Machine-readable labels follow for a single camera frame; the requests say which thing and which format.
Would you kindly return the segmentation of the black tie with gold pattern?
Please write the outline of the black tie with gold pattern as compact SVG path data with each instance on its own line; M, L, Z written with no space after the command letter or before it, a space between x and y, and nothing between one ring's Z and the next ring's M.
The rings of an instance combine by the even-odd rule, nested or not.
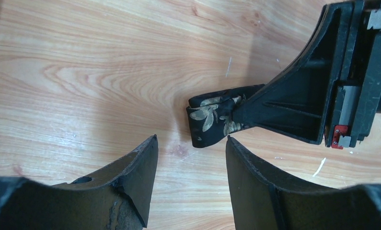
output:
M264 84L210 92L192 97L186 108L192 145L212 146L227 135L251 128L234 122L232 112L264 87Z

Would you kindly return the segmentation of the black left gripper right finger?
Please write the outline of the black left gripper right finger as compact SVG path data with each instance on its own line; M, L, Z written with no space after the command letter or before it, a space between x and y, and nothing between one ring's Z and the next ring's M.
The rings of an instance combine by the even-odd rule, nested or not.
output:
M238 230L381 230L381 184L343 189L303 180L233 137L226 165Z

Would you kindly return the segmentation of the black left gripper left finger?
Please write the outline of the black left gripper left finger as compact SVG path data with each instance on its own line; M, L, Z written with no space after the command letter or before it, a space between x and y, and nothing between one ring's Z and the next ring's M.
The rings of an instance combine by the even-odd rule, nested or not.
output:
M0 230L141 230L147 227L158 162L150 136L72 183L0 177Z

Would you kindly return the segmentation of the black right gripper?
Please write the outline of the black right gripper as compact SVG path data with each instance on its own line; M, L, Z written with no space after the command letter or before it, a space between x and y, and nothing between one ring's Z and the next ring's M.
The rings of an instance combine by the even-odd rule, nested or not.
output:
M324 5L305 48L237 106L233 120L310 144L320 144L325 131L325 145L342 149L370 134L377 113L381 0L353 0Z

